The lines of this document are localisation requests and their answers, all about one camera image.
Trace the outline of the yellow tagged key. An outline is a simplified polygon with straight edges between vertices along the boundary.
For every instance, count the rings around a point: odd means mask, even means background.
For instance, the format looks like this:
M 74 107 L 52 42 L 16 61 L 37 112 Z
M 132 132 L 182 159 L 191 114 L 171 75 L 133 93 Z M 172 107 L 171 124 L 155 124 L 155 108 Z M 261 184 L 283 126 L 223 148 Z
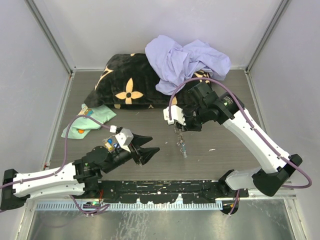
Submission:
M 105 148 L 109 151 L 109 152 L 113 152 L 114 151 L 114 146 L 113 146 L 113 138 L 109 137 L 109 138 L 105 138 L 102 140 Z

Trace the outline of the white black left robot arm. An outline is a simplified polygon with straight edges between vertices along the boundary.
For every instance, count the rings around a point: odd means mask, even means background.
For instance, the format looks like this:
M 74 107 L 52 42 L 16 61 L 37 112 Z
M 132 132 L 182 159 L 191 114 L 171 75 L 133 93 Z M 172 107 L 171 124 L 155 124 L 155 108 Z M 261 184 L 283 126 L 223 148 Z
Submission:
M 159 147 L 143 145 L 152 141 L 151 136 L 120 132 L 103 140 L 80 159 L 62 167 L 31 173 L 7 169 L 3 174 L 0 210 L 14 210 L 27 200 L 53 196 L 82 196 L 95 198 L 100 193 L 98 181 L 130 160 L 145 165 L 160 151 Z

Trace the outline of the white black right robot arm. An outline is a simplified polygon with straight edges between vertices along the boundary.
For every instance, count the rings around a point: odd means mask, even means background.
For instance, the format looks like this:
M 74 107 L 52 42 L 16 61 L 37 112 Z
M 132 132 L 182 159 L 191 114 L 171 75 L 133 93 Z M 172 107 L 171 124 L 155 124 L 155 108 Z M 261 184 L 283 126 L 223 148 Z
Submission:
M 251 117 L 243 103 L 230 91 L 218 96 L 205 82 L 188 90 L 192 105 L 170 105 L 163 115 L 168 124 L 183 132 L 200 132 L 202 125 L 214 121 L 233 133 L 252 153 L 258 168 L 229 170 L 219 184 L 219 191 L 231 197 L 239 189 L 255 188 L 272 197 L 302 164 L 298 154 L 279 147 Z

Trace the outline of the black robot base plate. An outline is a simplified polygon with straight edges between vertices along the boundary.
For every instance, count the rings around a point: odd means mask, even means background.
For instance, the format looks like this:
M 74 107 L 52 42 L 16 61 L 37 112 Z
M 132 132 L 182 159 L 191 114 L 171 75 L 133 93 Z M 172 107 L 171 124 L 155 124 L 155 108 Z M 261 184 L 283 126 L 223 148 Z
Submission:
M 178 196 L 183 204 L 215 203 L 218 198 L 235 198 L 235 190 L 223 190 L 214 180 L 101 180 L 95 189 L 75 199 L 102 199 L 105 203 L 142 204 L 174 203 Z

